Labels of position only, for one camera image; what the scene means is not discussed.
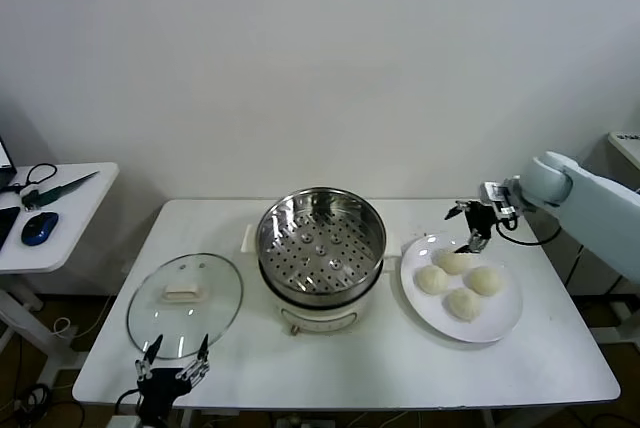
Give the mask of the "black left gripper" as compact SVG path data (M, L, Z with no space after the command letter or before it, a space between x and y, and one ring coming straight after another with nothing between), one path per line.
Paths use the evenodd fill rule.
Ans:
M175 400L188 394L192 383L200 383L209 371L208 335L204 336L196 359L182 369L151 369L162 341L160 334L144 350L143 358L135 361L137 387L142 397L138 416L142 421L167 421Z

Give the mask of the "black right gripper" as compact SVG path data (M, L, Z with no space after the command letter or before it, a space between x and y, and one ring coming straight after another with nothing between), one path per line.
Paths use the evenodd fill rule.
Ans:
M449 220L466 212L466 221L470 236L466 244L455 250L456 253L481 253L487 246L492 236L492 230L497 222L494 208L480 201L456 200L449 209L445 220Z

